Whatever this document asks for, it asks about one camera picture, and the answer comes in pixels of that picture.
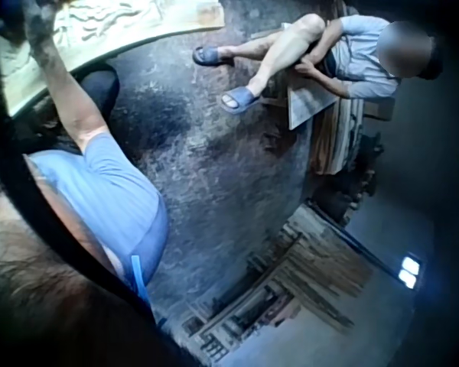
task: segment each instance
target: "person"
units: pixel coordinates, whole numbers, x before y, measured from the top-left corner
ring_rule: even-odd
[[[23,0],[31,53],[61,123],[82,155],[43,151],[27,158],[63,224],[102,265],[143,287],[163,252],[168,218],[160,193],[122,153],[106,125],[116,97],[108,70],[82,85],[67,72],[36,0]],[[94,99],[88,92],[96,91]],[[131,305],[77,272],[23,220],[0,186],[0,360],[34,365],[189,365],[200,362]]]
[[[232,89],[220,97],[220,105],[233,114],[244,112],[257,103],[270,78],[293,65],[303,77],[316,80],[340,98],[391,97],[400,84],[401,75],[391,74],[390,68],[386,71],[377,52],[379,36],[388,26],[389,22],[381,18],[351,15],[335,19],[325,27],[319,15],[308,14],[283,31],[239,46],[198,47],[193,52],[193,59],[201,66],[231,63],[234,57],[262,61],[257,74],[246,86]],[[422,78],[438,76],[441,56],[433,37],[423,37],[421,52],[415,53],[410,47],[401,47],[401,37],[397,39],[387,42],[389,49],[395,51],[390,53],[395,55],[394,60],[400,60],[402,66],[421,65],[418,76]]]

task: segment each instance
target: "carved wooden panel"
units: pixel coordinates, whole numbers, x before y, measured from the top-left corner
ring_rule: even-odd
[[[67,69],[75,70],[157,37],[223,26],[223,8],[217,0],[73,0],[57,13],[54,41]],[[46,89],[29,53],[27,42],[15,46],[0,37],[10,116]]]

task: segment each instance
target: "dark floor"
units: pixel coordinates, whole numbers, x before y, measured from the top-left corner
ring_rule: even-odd
[[[201,44],[241,43],[307,12],[329,17],[331,4],[221,2],[224,29],[168,37],[109,61],[121,80],[112,130],[162,192],[171,218],[167,248],[148,286],[163,317],[241,271],[246,254],[296,209],[307,172],[310,123],[278,158],[264,150],[262,134],[287,125],[284,109],[256,106],[239,117],[216,103],[222,92],[244,85],[258,64],[203,68],[191,52]]]

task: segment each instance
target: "slipper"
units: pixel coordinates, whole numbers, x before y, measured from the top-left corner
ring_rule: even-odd
[[[223,101],[223,96],[225,95],[230,96],[238,104],[238,106],[234,109],[229,107]],[[233,115],[238,115],[245,112],[247,109],[258,103],[259,100],[260,96],[255,97],[252,92],[250,92],[249,89],[245,86],[239,86],[238,88],[232,89],[218,98],[218,102],[221,108]]]
[[[221,59],[217,47],[198,47],[192,53],[192,60],[202,67],[218,67],[219,65],[233,65],[233,59]]]

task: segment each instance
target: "light blue shirt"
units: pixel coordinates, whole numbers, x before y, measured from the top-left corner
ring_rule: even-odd
[[[379,63],[377,41],[389,22],[376,17],[351,15],[340,18],[342,38],[332,47],[337,78],[350,80],[350,98],[376,99],[394,96],[400,79]]]
[[[147,284],[168,234],[164,201],[109,133],[94,137],[85,154],[42,151],[31,155],[41,173],[68,201],[106,251],[121,262],[118,273],[136,289],[133,264]],[[132,257],[139,256],[133,262]]]

